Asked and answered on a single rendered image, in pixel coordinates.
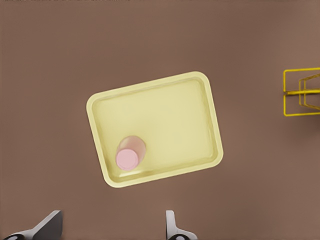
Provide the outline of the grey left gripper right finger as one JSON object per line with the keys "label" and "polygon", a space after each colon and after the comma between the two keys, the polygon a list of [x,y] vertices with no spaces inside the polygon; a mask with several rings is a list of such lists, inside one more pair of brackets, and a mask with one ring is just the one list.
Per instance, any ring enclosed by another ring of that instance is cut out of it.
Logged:
{"label": "grey left gripper right finger", "polygon": [[165,221],[166,240],[198,240],[195,233],[177,227],[173,210],[165,211]]}

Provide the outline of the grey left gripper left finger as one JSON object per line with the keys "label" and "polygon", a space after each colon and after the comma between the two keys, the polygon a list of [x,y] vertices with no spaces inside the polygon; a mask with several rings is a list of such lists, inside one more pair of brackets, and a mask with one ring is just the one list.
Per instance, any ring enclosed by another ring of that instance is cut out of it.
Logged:
{"label": "grey left gripper left finger", "polygon": [[63,233],[63,211],[54,210],[35,227],[15,232],[3,240],[61,240]]}

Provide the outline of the pink upturned cup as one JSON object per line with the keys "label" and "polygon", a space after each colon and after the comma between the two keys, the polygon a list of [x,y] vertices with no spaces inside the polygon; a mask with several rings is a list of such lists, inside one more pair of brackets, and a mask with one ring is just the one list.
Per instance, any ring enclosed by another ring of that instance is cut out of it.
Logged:
{"label": "pink upturned cup", "polygon": [[131,171],[141,163],[145,154],[145,142],[138,136],[127,136],[118,145],[115,162],[121,170]]}

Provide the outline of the pale yellow rectangular tray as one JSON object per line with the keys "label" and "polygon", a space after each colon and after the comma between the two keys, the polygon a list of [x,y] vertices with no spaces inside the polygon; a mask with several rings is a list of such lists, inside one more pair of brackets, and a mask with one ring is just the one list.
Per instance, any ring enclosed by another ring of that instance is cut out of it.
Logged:
{"label": "pale yellow rectangular tray", "polygon": [[[86,112],[103,178],[114,188],[212,168],[224,155],[210,81],[199,71],[95,93]],[[116,154],[130,136],[146,151],[123,170]]]}

